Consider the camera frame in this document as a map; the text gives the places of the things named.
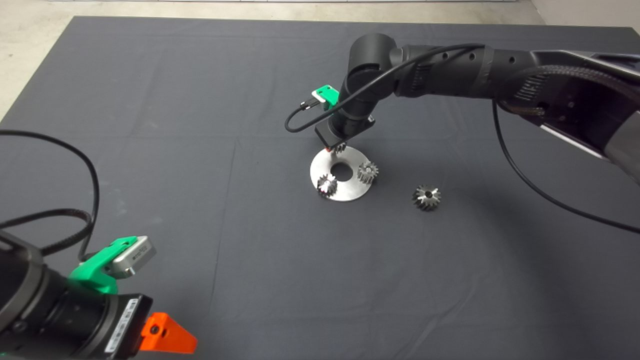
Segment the gear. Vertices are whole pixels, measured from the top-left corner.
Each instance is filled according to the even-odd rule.
[[[334,154],[337,154],[337,153],[339,153],[339,152],[344,151],[344,149],[346,149],[346,148],[347,148],[347,143],[346,143],[346,142],[343,142],[343,143],[340,143],[340,144],[336,145],[336,146],[333,148],[333,150],[331,150],[331,152],[332,152],[332,153],[334,153]]]
[[[324,197],[330,197],[338,188],[338,180],[331,174],[325,174],[317,181],[318,193]]]
[[[376,164],[367,161],[358,167],[358,180],[363,184],[371,184],[379,172],[380,170],[378,170]]]
[[[413,203],[420,210],[433,210],[440,203],[440,199],[442,198],[440,195],[440,191],[437,187],[430,185],[420,185],[413,193]]]

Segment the dark gray fabric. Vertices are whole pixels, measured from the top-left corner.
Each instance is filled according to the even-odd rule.
[[[346,204],[315,194],[308,164],[321,144],[286,133],[284,117],[315,87],[339,86],[352,41],[369,32],[399,45],[640,52],[627,28],[76,17],[1,125],[93,159],[91,249],[152,238],[158,255],[120,288],[198,337],[189,358],[639,357],[640,238],[532,193],[500,152],[488,102],[381,102],[376,126],[350,143],[380,166],[378,183]],[[640,188],[622,171],[501,116],[540,187],[640,225]],[[7,138],[0,154],[0,218],[90,208],[71,154]],[[421,183],[442,189],[432,213],[411,204]],[[13,232],[43,245],[79,226]],[[75,255],[48,260],[68,274]]]

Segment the black cable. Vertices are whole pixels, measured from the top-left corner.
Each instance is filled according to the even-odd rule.
[[[51,255],[51,254],[54,254],[55,252],[59,252],[61,250],[67,249],[77,244],[78,242],[82,241],[82,244],[80,245],[80,250],[78,251],[78,259],[80,261],[84,261],[86,259],[85,258],[86,248],[89,244],[89,241],[91,240],[93,228],[95,227],[95,219],[98,216],[98,207],[100,206],[100,186],[98,184],[98,173],[95,171],[95,167],[93,166],[93,163],[91,162],[89,157],[85,155],[82,151],[80,151],[78,148],[74,147],[69,143],[66,143],[52,136],[48,136],[40,133],[34,133],[31,131],[21,131],[21,130],[0,130],[0,136],[21,136],[25,138],[35,138],[39,140],[44,140],[46,142],[53,143],[55,145],[58,145],[60,147],[63,147],[73,152],[84,162],[84,164],[88,168],[89,173],[91,175],[91,182],[93,187],[93,204],[92,204],[92,210],[91,210],[91,216],[90,216],[89,222],[78,233],[73,234],[72,236],[69,236],[60,241],[57,241],[56,243],[42,247],[40,249],[40,251],[42,252],[42,255],[46,256],[46,255]],[[42,216],[43,213],[48,213],[49,211],[43,211],[41,213],[26,215],[18,219],[33,217],[33,219],[30,220],[30,221],[33,221],[39,218],[51,217],[51,216],[75,216],[75,215],[69,215],[69,214],[61,215],[60,213],[49,213],[48,216]]]
[[[522,171],[520,171],[520,169],[517,167],[517,165],[515,164],[515,162],[511,158],[511,155],[509,154],[509,151],[507,150],[507,145],[504,143],[504,139],[502,137],[502,131],[500,130],[500,120],[498,119],[498,106],[497,106],[497,103],[495,102],[495,100],[492,101],[492,110],[493,110],[493,123],[495,124],[495,132],[496,132],[496,135],[498,136],[498,141],[500,142],[500,147],[502,148],[502,153],[504,154],[504,157],[507,158],[507,162],[509,163],[509,165],[511,165],[511,168],[513,169],[513,171],[515,171],[516,174],[518,174],[518,176],[520,177],[520,179],[522,179],[522,181],[524,181],[525,184],[527,184],[531,189],[533,189],[533,191],[538,193],[538,195],[542,196],[543,198],[549,200],[554,205],[559,206],[560,208],[563,208],[563,209],[565,209],[567,211],[570,211],[570,212],[572,212],[572,213],[574,213],[576,215],[580,215],[582,217],[588,218],[588,219],[593,220],[593,221],[600,222],[600,223],[605,224],[605,225],[617,227],[618,229],[622,229],[622,230],[630,231],[632,233],[640,234],[640,228],[638,228],[638,227],[634,227],[634,226],[631,226],[631,225],[615,222],[613,220],[602,218],[602,217],[599,217],[599,216],[596,216],[596,215],[593,215],[593,214],[590,214],[590,213],[586,213],[585,211],[573,208],[573,207],[561,202],[560,200],[557,200],[553,196],[545,193],[540,188],[538,188],[535,184],[533,184],[531,182],[531,180],[529,180],[529,178],[525,174],[523,174]]]
[[[346,98],[344,101],[339,102],[338,104],[336,104],[331,110],[325,111],[324,113],[322,113],[322,115],[316,117],[315,119],[311,120],[310,122],[307,122],[306,124],[300,126],[300,127],[290,127],[289,123],[291,121],[291,119],[293,118],[293,116],[295,116],[295,114],[297,114],[298,112],[300,112],[301,110],[304,110],[304,108],[298,108],[296,110],[294,110],[289,117],[287,117],[287,120],[284,123],[284,128],[290,132],[290,133],[299,133],[300,131],[313,126],[314,124],[317,124],[318,122],[324,120],[325,118],[329,117],[330,115],[333,115],[334,113],[336,113],[338,110],[342,109],[342,107],[344,107],[344,105],[346,105],[348,102],[352,101],[353,99],[355,99],[356,97],[358,97],[360,94],[362,94],[363,92],[367,91],[368,89],[370,89],[372,86],[378,84],[380,81],[384,80],[386,77],[396,73],[397,71],[413,64],[413,63],[418,63],[420,61],[426,60],[434,55],[438,55],[447,51],[455,51],[455,50],[473,50],[473,49],[478,49],[480,47],[484,47],[483,44],[460,44],[460,45],[450,45],[450,46],[443,46],[443,47],[437,47],[436,49],[433,50],[429,50],[424,54],[420,54],[416,57],[414,57],[411,60],[407,60],[403,63],[400,63],[394,67],[392,67],[391,69],[388,69],[387,71],[383,72],[382,74],[380,74],[378,77],[376,77],[375,79],[371,80],[370,82],[368,82],[368,84],[364,85],[362,88],[358,89],[356,92],[354,92],[353,94],[351,94],[351,96],[349,96],[348,98]]]
[[[83,210],[78,209],[53,209],[47,211],[41,211],[39,213],[33,213],[29,215],[25,215],[19,218],[13,218],[11,220],[7,220],[0,223],[0,229],[4,229],[5,227],[18,226],[22,224],[26,224],[28,222],[32,222],[35,220],[40,220],[43,218],[50,217],[74,217],[84,220],[84,227],[78,231],[77,233],[67,236],[64,241],[65,243],[77,243],[79,240],[87,237],[91,233],[92,229],[92,218],[89,213]],[[53,252],[51,250],[47,250],[45,248],[40,249],[40,252],[43,256],[51,255]]]
[[[496,95],[497,99],[506,99],[509,97],[508,91],[510,91],[510,87],[506,86],[510,81],[521,81],[523,79],[528,79],[532,76],[549,76],[549,75],[557,75],[557,76],[568,76],[570,78],[581,79],[584,81],[589,81],[591,83],[595,83],[601,86],[608,88],[618,94],[625,96],[627,99],[635,102],[638,106],[640,106],[640,94],[630,88],[629,85],[614,77],[606,72],[602,72],[595,69],[589,69],[587,67],[576,67],[576,66],[567,66],[567,65],[542,65],[531,67],[528,69],[521,70],[516,72],[512,76],[510,76],[507,80],[504,81],[503,85],[500,87],[498,94]]]

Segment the circular metal plate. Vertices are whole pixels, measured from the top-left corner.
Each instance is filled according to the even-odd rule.
[[[320,150],[314,160],[311,161],[309,175],[314,189],[317,189],[318,179],[325,174],[331,174],[331,168],[338,163],[344,163],[351,168],[353,175],[347,181],[338,181],[335,193],[328,199],[336,201],[352,201],[364,195],[371,184],[363,184],[358,180],[358,166],[369,161],[360,151],[347,146],[344,151],[334,154],[327,150]]]

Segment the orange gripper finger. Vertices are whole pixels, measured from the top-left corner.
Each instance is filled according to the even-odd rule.
[[[198,340],[166,313],[153,313],[142,328],[141,351],[193,354]]]

